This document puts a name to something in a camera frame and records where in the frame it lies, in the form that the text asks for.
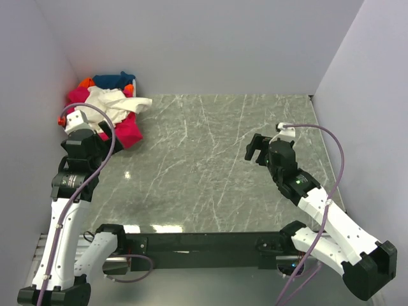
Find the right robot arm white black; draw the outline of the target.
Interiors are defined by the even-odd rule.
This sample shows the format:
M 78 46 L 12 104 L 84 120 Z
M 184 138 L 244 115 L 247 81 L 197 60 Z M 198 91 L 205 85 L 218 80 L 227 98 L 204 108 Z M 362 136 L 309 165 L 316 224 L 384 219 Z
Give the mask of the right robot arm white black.
M 324 187 L 298 167 L 294 144 L 294 136 L 284 132 L 273 138 L 256 133 L 245 153 L 249 161 L 260 151 L 256 163 L 268 168 L 279 192 L 327 234 L 318 236 L 303 223 L 292 222 L 281 231 L 280 247 L 286 254 L 309 253 L 335 270 L 355 297 L 367 301 L 395 278 L 397 248 L 367 233 L 328 198 Z

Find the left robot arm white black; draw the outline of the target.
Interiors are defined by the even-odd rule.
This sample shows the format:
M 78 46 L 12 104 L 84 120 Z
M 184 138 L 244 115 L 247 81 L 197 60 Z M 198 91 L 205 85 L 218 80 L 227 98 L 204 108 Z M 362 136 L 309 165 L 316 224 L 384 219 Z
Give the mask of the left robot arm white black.
M 80 228 L 110 157 L 123 149 L 111 122 L 100 128 L 103 140 L 83 119 L 64 123 L 66 155 L 52 179 L 51 220 L 44 252 L 32 284 L 18 292 L 20 305 L 87 305 L 91 283 L 103 272 L 106 259 L 127 250 L 121 225 L 103 225 L 85 253 L 76 259 Z

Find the white t shirt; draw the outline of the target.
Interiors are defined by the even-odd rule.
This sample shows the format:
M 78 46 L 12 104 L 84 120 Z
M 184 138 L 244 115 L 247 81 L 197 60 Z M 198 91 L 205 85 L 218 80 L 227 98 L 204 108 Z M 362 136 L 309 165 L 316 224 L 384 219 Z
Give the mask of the white t shirt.
M 152 99 L 127 98 L 120 89 L 100 89 L 92 86 L 87 90 L 89 96 L 85 100 L 85 104 L 100 109 L 114 124 L 121 123 L 130 113 L 139 114 L 152 106 Z

